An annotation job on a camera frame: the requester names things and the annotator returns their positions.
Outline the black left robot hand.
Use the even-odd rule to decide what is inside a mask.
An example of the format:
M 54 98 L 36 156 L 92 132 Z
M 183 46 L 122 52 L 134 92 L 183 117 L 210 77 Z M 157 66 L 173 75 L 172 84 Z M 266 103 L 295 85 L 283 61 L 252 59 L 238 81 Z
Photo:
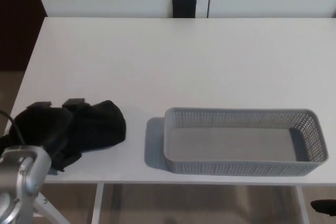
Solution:
M 9 139 L 13 145 L 25 144 L 44 149 L 51 167 L 63 172 L 82 154 L 70 146 L 73 114 L 66 108 L 53 108 L 50 103 L 34 103 L 14 118 Z

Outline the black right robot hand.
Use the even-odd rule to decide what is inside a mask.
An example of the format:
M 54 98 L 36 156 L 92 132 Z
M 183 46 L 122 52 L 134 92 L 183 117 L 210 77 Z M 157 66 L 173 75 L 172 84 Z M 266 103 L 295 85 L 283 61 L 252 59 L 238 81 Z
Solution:
M 326 214 L 331 217 L 336 216 L 336 200 L 335 199 L 319 199 L 310 203 L 311 207 L 318 213 Z

